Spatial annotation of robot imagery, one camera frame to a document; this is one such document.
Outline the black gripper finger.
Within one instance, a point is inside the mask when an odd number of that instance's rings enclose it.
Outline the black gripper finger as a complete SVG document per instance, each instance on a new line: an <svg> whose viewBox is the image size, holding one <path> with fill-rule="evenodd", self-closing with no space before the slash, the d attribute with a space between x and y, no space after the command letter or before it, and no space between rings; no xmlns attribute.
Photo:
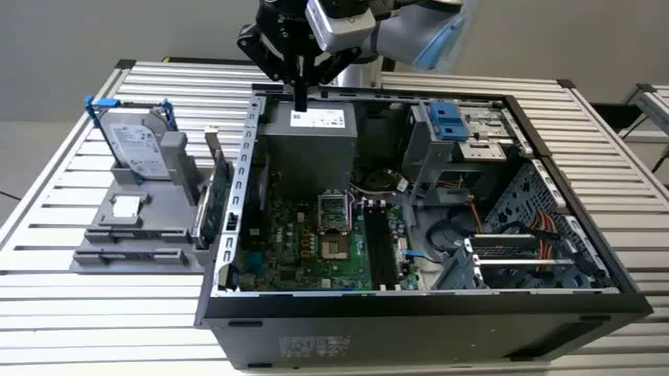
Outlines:
<svg viewBox="0 0 669 376"><path fill-rule="evenodd" d="M362 53L360 47L336 52L330 57L316 63L316 56L303 56L301 76L301 111L307 111L309 89L330 83L345 68L358 59Z"/></svg>
<svg viewBox="0 0 669 376"><path fill-rule="evenodd" d="M302 87L297 81L297 65L290 66L289 62L270 50L255 23L242 26L237 45L267 77L293 87L294 110L302 112Z"/></svg>

